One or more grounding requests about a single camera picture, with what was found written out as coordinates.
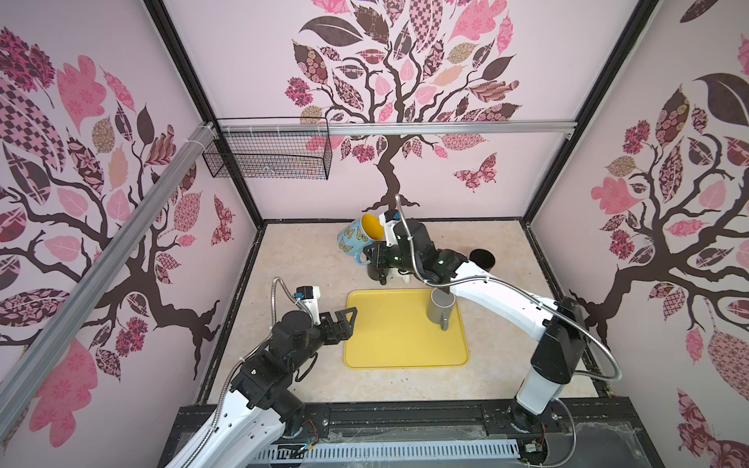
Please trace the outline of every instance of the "pink flower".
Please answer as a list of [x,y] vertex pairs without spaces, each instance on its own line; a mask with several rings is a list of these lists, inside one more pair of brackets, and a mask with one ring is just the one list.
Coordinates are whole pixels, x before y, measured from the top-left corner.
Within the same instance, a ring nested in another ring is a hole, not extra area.
[[312,4],[322,8],[327,13],[341,14],[349,12],[346,0],[312,0]]
[[627,182],[622,178],[606,177],[603,186],[593,187],[590,196],[593,200],[601,200],[599,208],[606,210],[606,214],[622,213],[640,203],[638,198],[629,194]]

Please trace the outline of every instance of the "butterfly print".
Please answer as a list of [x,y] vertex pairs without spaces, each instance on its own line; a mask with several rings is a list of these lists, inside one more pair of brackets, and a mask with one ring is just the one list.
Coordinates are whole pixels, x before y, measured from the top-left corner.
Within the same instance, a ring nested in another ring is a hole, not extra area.
[[466,187],[473,190],[473,192],[476,192],[476,187],[481,185],[481,182],[494,182],[497,181],[494,179],[497,176],[497,171],[493,169],[493,167],[497,164],[497,153],[494,153],[490,155],[488,158],[484,159],[484,162],[481,163],[481,167],[478,171],[458,171],[454,173],[453,175],[458,178],[458,180],[462,180],[466,183]]

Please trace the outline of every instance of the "blue butterfly mug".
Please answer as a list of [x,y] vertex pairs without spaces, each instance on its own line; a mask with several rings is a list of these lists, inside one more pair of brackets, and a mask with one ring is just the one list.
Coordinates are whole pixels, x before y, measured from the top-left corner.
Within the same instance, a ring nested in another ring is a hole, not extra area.
[[359,265],[367,265],[369,259],[362,262],[362,250],[368,245],[382,240],[385,235],[380,221],[367,213],[343,228],[338,233],[338,248],[346,255],[351,255]]

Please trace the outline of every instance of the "mug handle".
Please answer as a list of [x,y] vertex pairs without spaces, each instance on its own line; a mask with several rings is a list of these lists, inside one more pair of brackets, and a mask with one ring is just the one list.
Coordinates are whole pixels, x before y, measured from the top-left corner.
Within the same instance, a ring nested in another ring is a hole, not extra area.
[[361,256],[362,256],[362,251],[361,250],[359,250],[359,252],[354,256],[354,260],[356,260],[359,265],[369,265],[371,263],[371,261],[369,261],[368,258],[367,258],[367,261],[365,261],[364,263],[362,263],[362,261],[360,259]]

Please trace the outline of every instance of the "yellow tray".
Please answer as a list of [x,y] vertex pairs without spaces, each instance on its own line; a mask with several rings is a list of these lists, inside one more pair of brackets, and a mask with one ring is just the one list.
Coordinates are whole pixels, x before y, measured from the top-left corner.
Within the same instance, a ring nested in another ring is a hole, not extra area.
[[442,331],[426,316],[431,289],[354,291],[347,307],[359,311],[354,336],[346,341],[350,368],[444,367],[468,362],[468,345],[458,304]]

